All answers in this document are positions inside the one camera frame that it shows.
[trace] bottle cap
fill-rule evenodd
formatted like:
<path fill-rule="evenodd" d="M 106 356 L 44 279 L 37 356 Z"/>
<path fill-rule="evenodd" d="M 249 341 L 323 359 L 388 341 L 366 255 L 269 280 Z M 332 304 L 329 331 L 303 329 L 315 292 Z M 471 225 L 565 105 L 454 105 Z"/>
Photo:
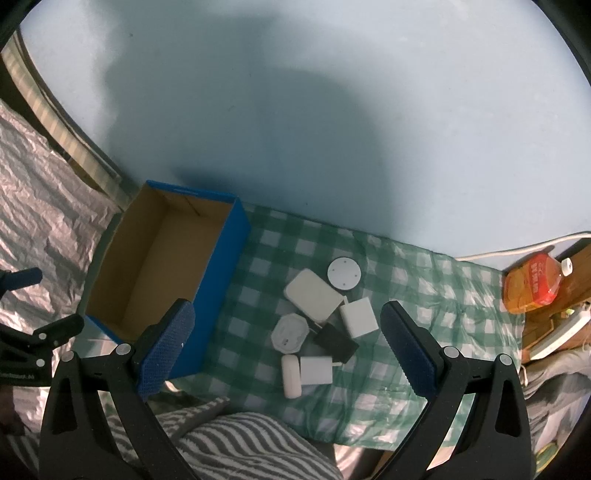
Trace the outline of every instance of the bottle cap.
<path fill-rule="evenodd" d="M 568 277 L 573 272 L 573 263 L 570 261 L 570 258 L 565 258 L 560 262 L 560 267 L 562 269 L 562 274 L 565 277 Z"/>

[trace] plastic bottle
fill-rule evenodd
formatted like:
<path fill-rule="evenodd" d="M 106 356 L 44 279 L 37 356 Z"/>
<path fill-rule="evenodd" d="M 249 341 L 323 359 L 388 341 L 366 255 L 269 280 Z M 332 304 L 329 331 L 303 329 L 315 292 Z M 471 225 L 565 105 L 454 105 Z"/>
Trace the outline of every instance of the plastic bottle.
<path fill-rule="evenodd" d="M 549 305 L 556 298 L 562 279 L 572 272 L 570 258 L 558 262 L 543 252 L 534 255 L 505 277 L 505 308 L 511 313 L 525 313 Z"/>

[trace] cardboard box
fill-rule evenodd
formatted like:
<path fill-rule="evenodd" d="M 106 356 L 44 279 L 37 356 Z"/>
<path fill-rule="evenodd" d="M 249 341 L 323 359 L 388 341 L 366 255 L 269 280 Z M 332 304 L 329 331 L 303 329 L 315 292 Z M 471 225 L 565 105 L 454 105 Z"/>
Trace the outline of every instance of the cardboard box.
<path fill-rule="evenodd" d="M 250 231 L 240 200 L 148 181 L 115 223 L 96 249 L 79 313 L 133 343 L 177 298 L 192 300 L 195 328 L 170 378 L 198 372 Z"/>

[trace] screw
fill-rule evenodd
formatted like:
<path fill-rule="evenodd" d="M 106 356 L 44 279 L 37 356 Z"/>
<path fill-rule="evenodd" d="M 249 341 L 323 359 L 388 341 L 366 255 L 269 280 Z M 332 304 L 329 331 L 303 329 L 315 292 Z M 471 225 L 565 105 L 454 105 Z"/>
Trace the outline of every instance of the screw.
<path fill-rule="evenodd" d="M 507 355 L 506 353 L 502 353 L 499 355 L 499 360 L 503 365 L 509 366 L 513 363 L 513 359 Z"/>
<path fill-rule="evenodd" d="M 131 345 L 128 343 L 122 343 L 121 345 L 118 345 L 117 348 L 115 349 L 115 352 L 117 352 L 117 355 L 127 355 L 130 351 L 131 351 Z"/>
<path fill-rule="evenodd" d="M 69 362 L 70 360 L 72 360 L 74 358 L 74 352 L 72 352 L 72 350 L 68 350 L 66 353 L 64 353 L 61 356 L 61 360 L 63 362 Z"/>
<path fill-rule="evenodd" d="M 457 358 L 460 356 L 459 350 L 456 347 L 451 346 L 451 345 L 448 345 L 447 347 L 445 347 L 443 349 L 443 353 L 448 358 Z"/>

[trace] white power adapter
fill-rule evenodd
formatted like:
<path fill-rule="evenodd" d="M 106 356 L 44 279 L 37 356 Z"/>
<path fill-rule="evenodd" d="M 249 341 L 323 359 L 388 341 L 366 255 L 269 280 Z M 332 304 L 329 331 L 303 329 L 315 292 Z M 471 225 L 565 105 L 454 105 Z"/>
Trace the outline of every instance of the white power adapter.
<path fill-rule="evenodd" d="M 340 314 L 351 338 L 360 337 L 379 328 L 374 309 L 367 297 L 346 303 L 340 308 Z"/>
<path fill-rule="evenodd" d="M 300 358 L 302 385 L 327 385 L 332 383 L 332 357 L 303 356 Z"/>

